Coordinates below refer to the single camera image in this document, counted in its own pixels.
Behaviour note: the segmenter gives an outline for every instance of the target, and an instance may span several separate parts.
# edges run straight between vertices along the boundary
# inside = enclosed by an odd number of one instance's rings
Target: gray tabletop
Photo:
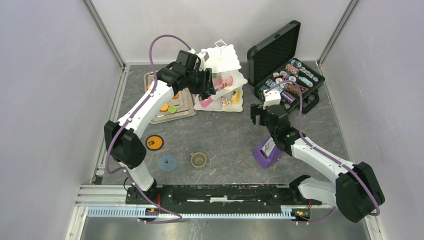
[[[307,62],[318,72],[314,62]],[[241,73],[247,77],[247,64],[242,63]],[[151,72],[149,65],[133,65],[129,74],[119,109],[119,117],[126,114],[144,94],[145,73]],[[289,183],[306,174],[318,180],[327,179],[303,161],[285,154],[270,168],[263,169],[255,161],[252,151],[268,136],[264,126],[251,125],[252,103],[260,103],[253,94],[254,88],[243,86],[242,112],[198,111],[196,115],[159,124],[149,124],[141,141],[150,135],[160,135],[164,146],[157,151],[147,151],[145,162],[150,174],[158,184],[242,184],[242,183]],[[302,131],[315,143],[333,154],[348,159],[341,133],[336,122],[325,84],[319,88],[320,101],[302,117]],[[292,126],[297,127],[299,110],[290,113]],[[190,153],[202,152],[207,157],[203,168],[194,168]],[[171,154],[178,160],[172,172],[163,172],[158,160]],[[110,168],[118,164],[110,162]],[[105,173],[102,184],[121,185],[126,178],[123,172],[114,175]]]

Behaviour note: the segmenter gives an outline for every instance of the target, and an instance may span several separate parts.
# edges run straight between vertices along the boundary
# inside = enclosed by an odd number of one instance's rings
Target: white label
[[[265,153],[267,158],[270,156],[275,146],[276,143],[274,142],[273,138],[270,137],[268,141],[266,141],[265,145],[262,147],[262,151]]]

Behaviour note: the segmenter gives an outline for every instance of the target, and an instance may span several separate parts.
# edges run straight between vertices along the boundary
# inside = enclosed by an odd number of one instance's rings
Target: orange disc
[[[164,139],[159,135],[151,135],[146,139],[145,145],[148,150],[159,150],[164,146]]]
[[[165,105],[163,105],[163,106],[160,108],[160,111],[161,111],[161,112],[166,112],[166,111],[168,111],[168,108],[169,108],[169,105],[168,105],[168,103],[166,103]]]

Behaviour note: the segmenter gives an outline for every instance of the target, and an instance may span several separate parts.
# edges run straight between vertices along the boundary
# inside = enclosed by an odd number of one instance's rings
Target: beige tray
[[[144,92],[147,91],[147,86],[152,83],[153,78],[154,75],[152,71],[144,75]],[[176,113],[171,114],[167,111],[158,112],[156,113],[156,116],[150,121],[151,124],[160,124],[176,119],[187,118],[194,116],[197,113],[197,110],[195,110],[193,96],[190,94],[190,91],[187,88],[178,93],[177,99],[169,100],[168,105],[175,106]]]

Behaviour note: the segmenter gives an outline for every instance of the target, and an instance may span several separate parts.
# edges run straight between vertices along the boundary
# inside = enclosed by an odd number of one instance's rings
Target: wall
[[[361,1],[323,66],[347,148],[385,194],[389,240],[422,238],[423,9],[419,0]]]
[[[247,51],[292,20],[302,23],[296,56],[317,60],[349,0],[92,0],[127,63],[149,62],[149,46],[162,34],[174,34],[196,51],[224,39],[241,61]],[[155,62],[175,61],[185,49],[162,39]]]
[[[79,0],[0,2],[0,239],[64,239],[120,68]]]

